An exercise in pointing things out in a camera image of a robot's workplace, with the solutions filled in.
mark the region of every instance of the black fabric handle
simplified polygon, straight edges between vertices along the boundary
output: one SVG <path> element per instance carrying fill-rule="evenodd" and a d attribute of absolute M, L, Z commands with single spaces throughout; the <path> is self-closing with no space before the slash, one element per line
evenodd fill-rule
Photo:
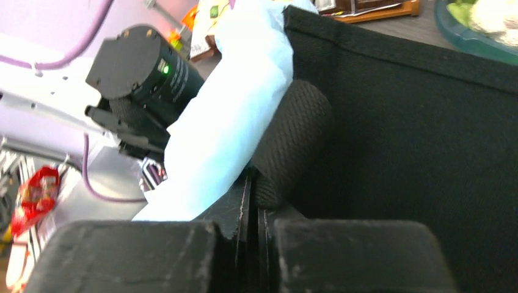
<path fill-rule="evenodd" d="M 334 118 L 327 98 L 305 81 L 294 81 L 252 157 L 258 170 L 255 201 L 279 208 L 332 133 Z"/>

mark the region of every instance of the tabletop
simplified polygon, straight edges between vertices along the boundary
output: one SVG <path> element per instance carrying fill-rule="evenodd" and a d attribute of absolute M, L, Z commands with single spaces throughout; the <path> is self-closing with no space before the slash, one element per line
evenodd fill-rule
<path fill-rule="evenodd" d="M 419 16 L 401 16 L 384 20 L 369 21 L 355 24 L 365 29 L 406 38 L 416 42 L 454 49 L 440 34 L 436 26 L 434 7 L 436 0 L 421 0 L 421 12 Z M 200 74 L 207 78 L 214 70 L 221 56 L 214 56 L 201 60 L 194 64 Z"/>

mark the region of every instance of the black fabric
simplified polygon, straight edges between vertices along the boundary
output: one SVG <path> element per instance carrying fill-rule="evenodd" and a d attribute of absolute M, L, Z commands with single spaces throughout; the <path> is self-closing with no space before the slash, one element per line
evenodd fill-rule
<path fill-rule="evenodd" d="M 518 68 L 292 7 L 285 21 L 295 78 L 337 124 L 292 204 L 424 223 L 462 291 L 518 292 Z"/>
<path fill-rule="evenodd" d="M 252 157 L 259 171 L 254 184 L 259 208 L 276 209 L 285 202 L 333 126 L 326 97 L 308 82 L 293 81 Z"/>

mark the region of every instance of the light blue cloth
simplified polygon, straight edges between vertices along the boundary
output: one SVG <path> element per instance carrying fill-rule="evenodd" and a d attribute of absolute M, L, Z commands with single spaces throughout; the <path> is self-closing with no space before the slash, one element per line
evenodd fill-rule
<path fill-rule="evenodd" d="M 169 179 L 145 194 L 133 220 L 192 220 L 218 200 L 250 161 L 293 80 L 284 34 L 286 2 L 237 0 L 220 20 L 222 60 L 178 121 L 165 151 Z M 309 0 L 291 5 L 316 13 Z"/>

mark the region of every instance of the black cloth bag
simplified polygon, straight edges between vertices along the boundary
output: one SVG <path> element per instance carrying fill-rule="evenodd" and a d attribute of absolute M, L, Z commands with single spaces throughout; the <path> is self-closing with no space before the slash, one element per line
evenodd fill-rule
<path fill-rule="evenodd" d="M 285 10 L 294 75 L 336 131 L 305 216 L 428 225 L 463 292 L 518 292 L 518 67 Z"/>

